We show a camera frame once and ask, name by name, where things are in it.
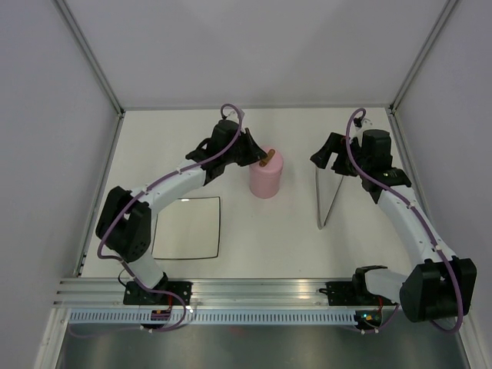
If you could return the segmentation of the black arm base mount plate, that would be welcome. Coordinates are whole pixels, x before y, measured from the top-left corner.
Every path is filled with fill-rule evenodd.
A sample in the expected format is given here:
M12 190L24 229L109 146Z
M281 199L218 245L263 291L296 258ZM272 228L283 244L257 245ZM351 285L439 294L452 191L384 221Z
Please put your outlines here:
M185 305L190 304L193 284L190 281L169 281L165 285L165 293L152 293L141 288L135 281L129 281L125 287L123 305L131 306L178 306L182 299Z

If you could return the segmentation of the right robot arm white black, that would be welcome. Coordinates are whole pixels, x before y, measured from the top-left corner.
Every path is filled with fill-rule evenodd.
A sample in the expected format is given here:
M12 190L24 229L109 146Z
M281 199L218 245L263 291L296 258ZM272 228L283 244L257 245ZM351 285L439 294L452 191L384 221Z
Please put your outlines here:
M393 165L387 131L368 129L353 139L331 133L311 161L341 176L359 177L362 188L385 213L405 247L413 269L409 274L382 265L359 267L351 295L361 304L377 296L399 304L407 319L417 323L469 313L477 268L459 258L431 226L417 202L411 180Z

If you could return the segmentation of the pink cylindrical lunch box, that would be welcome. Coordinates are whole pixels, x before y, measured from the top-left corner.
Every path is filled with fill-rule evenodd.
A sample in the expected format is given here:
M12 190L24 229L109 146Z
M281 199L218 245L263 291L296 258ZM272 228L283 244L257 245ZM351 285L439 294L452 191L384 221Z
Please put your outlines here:
M258 175L251 175L249 172L249 188L251 193L261 199L274 197L280 189L281 174L275 177L267 178Z

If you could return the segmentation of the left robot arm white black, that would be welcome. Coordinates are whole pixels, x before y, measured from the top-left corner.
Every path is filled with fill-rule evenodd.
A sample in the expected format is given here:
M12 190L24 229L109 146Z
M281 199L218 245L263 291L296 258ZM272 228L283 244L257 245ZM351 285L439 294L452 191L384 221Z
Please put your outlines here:
M136 190L112 188L95 234L99 245L112 250L112 257L134 278L126 287L127 294L136 297L139 304L165 304L174 298L168 276L150 251L156 217L180 197L222 175L227 165L245 167L266 157L248 129L222 118L211 137L186 154L172 173Z

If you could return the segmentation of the steel food tongs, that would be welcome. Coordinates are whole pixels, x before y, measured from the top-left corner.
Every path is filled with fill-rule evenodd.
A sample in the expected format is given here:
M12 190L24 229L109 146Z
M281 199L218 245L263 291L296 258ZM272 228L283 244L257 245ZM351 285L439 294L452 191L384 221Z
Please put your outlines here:
M343 183L343 178L329 169L315 168L315 193L317 206L317 227L326 227L334 202Z

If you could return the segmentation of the pink lid with brown strap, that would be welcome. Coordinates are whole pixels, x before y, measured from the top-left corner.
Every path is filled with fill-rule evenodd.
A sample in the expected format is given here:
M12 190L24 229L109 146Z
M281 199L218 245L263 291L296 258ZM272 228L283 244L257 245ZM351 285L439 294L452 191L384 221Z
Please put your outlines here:
M284 159L279 150L268 145L261 148L267 153L267 158L250 165L250 174L267 178L280 175L284 167Z

